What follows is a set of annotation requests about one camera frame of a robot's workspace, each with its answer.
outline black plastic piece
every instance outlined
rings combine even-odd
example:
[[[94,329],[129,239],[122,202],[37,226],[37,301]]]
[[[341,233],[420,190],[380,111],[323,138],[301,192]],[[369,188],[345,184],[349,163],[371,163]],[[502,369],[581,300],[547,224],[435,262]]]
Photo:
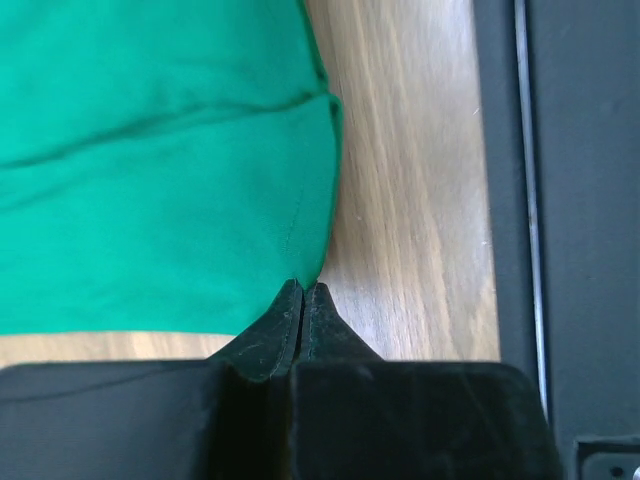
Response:
[[[383,362],[295,281],[207,360],[0,371],[0,445],[3,480],[561,475],[516,370]]]
[[[498,364],[301,363],[293,478],[559,479],[531,384]]]
[[[638,480],[640,437],[580,438],[575,446],[575,462],[575,480]]]

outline green cloth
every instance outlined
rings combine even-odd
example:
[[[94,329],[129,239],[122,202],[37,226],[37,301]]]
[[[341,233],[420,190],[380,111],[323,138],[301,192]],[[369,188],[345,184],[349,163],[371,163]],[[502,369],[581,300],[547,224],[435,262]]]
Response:
[[[3,0],[0,333],[239,333],[320,273],[340,150],[298,0]]]

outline wood grain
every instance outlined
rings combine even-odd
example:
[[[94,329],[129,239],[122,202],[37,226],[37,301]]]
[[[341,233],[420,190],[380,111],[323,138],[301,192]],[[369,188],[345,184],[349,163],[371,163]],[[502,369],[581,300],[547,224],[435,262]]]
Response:
[[[345,156],[322,280],[388,358],[498,356],[470,2],[309,0]],[[203,357],[231,337],[0,338],[0,365]]]

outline green shirt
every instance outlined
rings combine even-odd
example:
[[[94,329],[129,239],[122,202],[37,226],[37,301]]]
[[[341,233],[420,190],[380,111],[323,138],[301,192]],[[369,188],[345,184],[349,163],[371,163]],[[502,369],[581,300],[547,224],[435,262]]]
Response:
[[[0,333],[239,333],[318,276],[340,150],[297,0],[0,2]]]

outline black object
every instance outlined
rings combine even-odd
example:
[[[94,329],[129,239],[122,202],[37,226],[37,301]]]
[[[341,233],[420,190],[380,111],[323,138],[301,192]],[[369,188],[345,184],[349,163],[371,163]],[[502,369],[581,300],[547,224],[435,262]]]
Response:
[[[536,382],[546,367],[561,456],[576,478],[595,478],[576,445],[640,433],[640,3],[477,0],[474,10],[502,359]],[[632,478],[613,475],[617,453],[600,453],[612,478]],[[604,468],[594,458],[589,468]]]
[[[640,478],[640,437],[582,437],[575,445],[578,480]]]
[[[0,372],[3,480],[557,479],[535,389],[500,364],[383,362],[327,287],[285,284],[207,360]]]

